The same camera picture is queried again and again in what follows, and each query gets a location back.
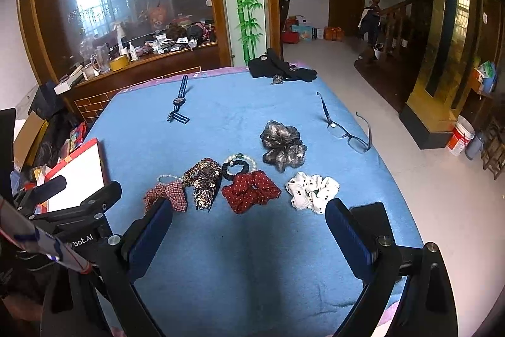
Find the red white gift box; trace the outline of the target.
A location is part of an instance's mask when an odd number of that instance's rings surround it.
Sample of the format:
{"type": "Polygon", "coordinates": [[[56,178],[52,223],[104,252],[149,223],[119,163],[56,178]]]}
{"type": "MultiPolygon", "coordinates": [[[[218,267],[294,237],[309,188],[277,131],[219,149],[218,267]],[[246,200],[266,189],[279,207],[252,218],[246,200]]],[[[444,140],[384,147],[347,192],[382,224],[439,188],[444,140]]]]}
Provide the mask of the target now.
{"type": "Polygon", "coordinates": [[[100,155],[100,144],[93,138],[70,153],[46,174],[45,182],[63,176],[66,187],[52,198],[38,205],[35,214],[67,209],[80,203],[107,182],[100,155]]]}

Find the white spray bottle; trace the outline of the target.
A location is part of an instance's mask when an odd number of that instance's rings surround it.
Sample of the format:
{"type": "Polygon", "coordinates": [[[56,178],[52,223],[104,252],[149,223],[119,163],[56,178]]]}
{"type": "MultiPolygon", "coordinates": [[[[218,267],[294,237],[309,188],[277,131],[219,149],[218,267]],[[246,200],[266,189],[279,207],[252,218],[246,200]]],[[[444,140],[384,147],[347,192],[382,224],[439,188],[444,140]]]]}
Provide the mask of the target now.
{"type": "Polygon", "coordinates": [[[128,42],[125,41],[126,34],[121,22],[115,24],[117,48],[120,56],[128,53],[128,42]]]}

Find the black frame eyeglasses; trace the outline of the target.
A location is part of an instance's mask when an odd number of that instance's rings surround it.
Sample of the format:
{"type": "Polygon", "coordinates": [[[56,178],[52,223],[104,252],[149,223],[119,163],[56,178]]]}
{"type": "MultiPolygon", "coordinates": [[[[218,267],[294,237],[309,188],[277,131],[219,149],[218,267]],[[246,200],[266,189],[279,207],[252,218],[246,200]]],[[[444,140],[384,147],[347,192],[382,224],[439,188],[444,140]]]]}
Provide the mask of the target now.
{"type": "Polygon", "coordinates": [[[361,116],[359,112],[355,113],[358,120],[363,121],[366,125],[366,137],[356,135],[355,133],[349,132],[342,124],[335,121],[329,112],[323,95],[317,92],[317,96],[320,98],[322,109],[324,113],[324,120],[327,125],[327,130],[336,139],[343,139],[347,142],[347,145],[355,152],[359,154],[365,154],[372,148],[372,130],[370,123],[364,116],[361,116]]]}

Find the black clothing pile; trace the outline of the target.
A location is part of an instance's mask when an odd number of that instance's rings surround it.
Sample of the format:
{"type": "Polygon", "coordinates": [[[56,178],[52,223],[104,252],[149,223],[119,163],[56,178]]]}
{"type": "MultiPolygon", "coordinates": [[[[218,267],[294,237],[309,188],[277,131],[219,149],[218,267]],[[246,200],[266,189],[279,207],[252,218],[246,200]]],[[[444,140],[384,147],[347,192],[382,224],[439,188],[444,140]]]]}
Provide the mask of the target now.
{"type": "Polygon", "coordinates": [[[254,78],[270,78],[274,83],[287,81],[304,81],[310,83],[316,80],[318,72],[313,69],[297,67],[282,60],[272,48],[260,57],[248,63],[248,70],[254,78]]]}

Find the wooden cabinet counter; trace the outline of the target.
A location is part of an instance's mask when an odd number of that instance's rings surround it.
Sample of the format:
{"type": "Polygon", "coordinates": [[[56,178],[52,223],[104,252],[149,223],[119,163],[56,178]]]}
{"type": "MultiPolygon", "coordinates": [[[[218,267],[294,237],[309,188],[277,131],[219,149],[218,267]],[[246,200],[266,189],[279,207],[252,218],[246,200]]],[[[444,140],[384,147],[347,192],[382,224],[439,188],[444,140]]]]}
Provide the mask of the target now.
{"type": "Polygon", "coordinates": [[[68,110],[87,121],[95,120],[118,92],[149,80],[165,80],[225,65],[216,42],[191,51],[171,52],[140,59],[125,68],[78,83],[62,94],[68,110]]]}

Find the red plaid scrunchie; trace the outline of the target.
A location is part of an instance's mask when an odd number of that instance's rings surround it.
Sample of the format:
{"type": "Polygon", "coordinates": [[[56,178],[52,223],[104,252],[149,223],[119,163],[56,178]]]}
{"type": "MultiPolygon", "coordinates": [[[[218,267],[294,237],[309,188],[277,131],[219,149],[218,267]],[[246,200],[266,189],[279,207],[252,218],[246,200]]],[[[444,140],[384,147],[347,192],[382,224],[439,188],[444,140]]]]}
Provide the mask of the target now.
{"type": "Polygon", "coordinates": [[[168,200],[175,212],[183,213],[187,211],[187,197],[179,180],[170,183],[159,182],[152,189],[148,190],[144,196],[145,214],[159,198],[168,200]]]}

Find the rhinestone hair claw clip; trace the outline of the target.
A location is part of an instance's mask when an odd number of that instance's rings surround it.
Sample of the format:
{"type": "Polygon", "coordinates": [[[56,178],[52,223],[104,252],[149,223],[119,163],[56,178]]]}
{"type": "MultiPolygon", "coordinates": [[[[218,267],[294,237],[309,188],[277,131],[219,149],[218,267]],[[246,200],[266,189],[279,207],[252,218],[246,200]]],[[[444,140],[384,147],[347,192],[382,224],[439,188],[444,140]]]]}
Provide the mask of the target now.
{"type": "Polygon", "coordinates": [[[221,168],[201,168],[192,182],[196,209],[210,211],[222,182],[221,168]]]}

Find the blue bed cover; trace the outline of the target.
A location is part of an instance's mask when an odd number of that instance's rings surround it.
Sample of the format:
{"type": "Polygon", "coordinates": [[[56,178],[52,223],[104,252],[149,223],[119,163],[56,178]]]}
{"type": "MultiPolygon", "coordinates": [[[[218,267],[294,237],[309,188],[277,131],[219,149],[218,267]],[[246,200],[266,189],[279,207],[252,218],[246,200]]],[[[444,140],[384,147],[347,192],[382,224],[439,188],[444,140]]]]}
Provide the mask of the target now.
{"type": "Polygon", "coordinates": [[[109,177],[122,198],[107,218],[123,233],[144,211],[145,194],[162,174],[183,175],[198,161],[233,154],[257,161],[253,172],[231,168],[210,209],[175,214],[136,288],[168,336],[324,336],[333,333],[362,288],[324,217],[292,206],[286,183],[295,176],[261,162],[269,121],[298,129],[307,147],[301,171],[339,183],[347,207],[380,202],[395,241],[422,240],[410,210],[377,151],[354,151],[325,123],[366,136],[321,80],[275,86],[246,72],[197,77],[181,112],[168,121],[180,84],[170,81],[117,94],[90,137],[102,146],[109,177]]]}

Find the white plastic bucket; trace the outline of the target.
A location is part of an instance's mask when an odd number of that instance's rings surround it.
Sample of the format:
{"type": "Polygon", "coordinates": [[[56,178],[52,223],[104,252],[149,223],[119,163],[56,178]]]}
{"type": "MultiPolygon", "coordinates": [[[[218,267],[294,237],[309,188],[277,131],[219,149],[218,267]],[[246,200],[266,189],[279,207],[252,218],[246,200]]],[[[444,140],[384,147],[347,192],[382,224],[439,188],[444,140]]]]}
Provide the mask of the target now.
{"type": "Polygon", "coordinates": [[[475,136],[475,130],[471,123],[463,116],[458,116],[454,125],[453,134],[448,141],[447,149],[458,157],[475,136]]]}

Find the white dotted scrunchie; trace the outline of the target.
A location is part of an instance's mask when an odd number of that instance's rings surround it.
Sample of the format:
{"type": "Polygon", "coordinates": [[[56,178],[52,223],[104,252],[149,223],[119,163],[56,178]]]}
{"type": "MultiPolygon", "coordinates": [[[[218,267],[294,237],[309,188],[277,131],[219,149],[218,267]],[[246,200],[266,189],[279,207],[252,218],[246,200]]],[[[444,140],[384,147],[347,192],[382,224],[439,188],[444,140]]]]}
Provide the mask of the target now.
{"type": "Polygon", "coordinates": [[[340,184],[329,176],[298,172],[285,184],[285,189],[291,196],[290,203],[294,209],[309,209],[323,215],[328,202],[340,191],[340,184]]]}

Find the red polka dot scrunchie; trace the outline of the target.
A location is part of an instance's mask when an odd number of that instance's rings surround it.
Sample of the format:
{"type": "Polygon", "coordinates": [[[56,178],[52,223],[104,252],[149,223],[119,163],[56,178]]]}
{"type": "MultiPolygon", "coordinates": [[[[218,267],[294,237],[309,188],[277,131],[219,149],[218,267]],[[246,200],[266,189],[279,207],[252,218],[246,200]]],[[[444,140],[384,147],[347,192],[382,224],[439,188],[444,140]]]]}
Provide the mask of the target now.
{"type": "Polygon", "coordinates": [[[244,214],[256,204],[266,205],[280,197],[282,190],[262,170],[237,174],[233,183],[221,189],[236,214],[244,214]]]}

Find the grey organza scrunchie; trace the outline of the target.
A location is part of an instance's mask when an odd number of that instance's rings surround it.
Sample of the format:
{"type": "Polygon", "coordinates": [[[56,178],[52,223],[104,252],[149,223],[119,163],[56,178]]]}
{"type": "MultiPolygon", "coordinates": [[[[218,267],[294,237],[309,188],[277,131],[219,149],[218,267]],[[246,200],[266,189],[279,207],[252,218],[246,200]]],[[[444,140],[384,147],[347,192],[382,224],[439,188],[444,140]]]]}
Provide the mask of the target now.
{"type": "Polygon", "coordinates": [[[305,163],[307,147],[296,127],[268,121],[260,139],[265,149],[263,162],[274,166],[279,173],[286,168],[299,168],[305,163]]]}

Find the leopard print scrunchie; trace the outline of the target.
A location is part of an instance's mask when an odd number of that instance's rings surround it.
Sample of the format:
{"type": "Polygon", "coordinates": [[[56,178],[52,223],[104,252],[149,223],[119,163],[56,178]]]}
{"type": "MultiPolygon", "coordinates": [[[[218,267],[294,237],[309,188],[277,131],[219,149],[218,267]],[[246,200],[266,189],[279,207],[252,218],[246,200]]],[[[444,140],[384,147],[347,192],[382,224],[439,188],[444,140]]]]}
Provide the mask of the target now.
{"type": "Polygon", "coordinates": [[[182,186],[196,189],[214,188],[221,181],[221,171],[222,166],[218,162],[206,157],[183,174],[182,186]]]}

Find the cardboard box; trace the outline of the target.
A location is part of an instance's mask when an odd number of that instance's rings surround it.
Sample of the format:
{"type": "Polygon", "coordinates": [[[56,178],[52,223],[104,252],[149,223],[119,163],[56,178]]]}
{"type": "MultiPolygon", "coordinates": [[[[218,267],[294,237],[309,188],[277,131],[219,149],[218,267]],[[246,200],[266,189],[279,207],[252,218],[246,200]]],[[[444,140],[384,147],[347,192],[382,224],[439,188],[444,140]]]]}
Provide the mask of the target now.
{"type": "Polygon", "coordinates": [[[14,141],[14,165],[17,172],[32,166],[49,122],[32,111],[14,141]]]}

